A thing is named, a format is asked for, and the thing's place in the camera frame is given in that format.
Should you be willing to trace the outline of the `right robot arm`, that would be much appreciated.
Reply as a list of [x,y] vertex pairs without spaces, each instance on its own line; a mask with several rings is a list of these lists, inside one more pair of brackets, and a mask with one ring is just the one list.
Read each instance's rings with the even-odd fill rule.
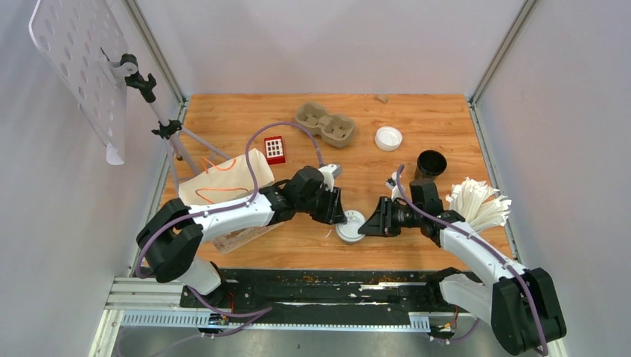
[[551,275],[529,269],[483,240],[454,210],[446,210],[431,179],[409,185],[411,196],[382,196],[357,232],[395,237],[402,228],[417,228],[436,246],[454,254],[477,277],[457,269],[438,272],[425,290],[434,310],[459,306],[488,324],[503,349],[513,356],[529,350],[544,353],[549,342],[563,338],[567,327]]

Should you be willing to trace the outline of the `white plastic cup lid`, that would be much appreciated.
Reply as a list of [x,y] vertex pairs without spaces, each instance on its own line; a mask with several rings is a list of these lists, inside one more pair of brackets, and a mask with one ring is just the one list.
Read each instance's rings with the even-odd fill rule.
[[358,243],[365,237],[359,229],[366,223],[366,218],[357,210],[346,210],[344,215],[345,222],[335,224],[336,235],[347,244]]

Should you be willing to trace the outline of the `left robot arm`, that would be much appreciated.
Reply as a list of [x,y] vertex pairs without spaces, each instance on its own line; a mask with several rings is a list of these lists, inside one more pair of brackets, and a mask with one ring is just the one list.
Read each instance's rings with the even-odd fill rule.
[[167,201],[136,237],[139,258],[150,268],[148,277],[159,283],[179,281],[196,290],[208,306],[222,306],[228,287],[218,268],[197,257],[199,247],[227,234],[289,221],[298,213],[326,225],[345,223],[341,190],[334,184],[341,172],[338,164],[305,166],[291,179],[241,199],[190,206],[181,199]]

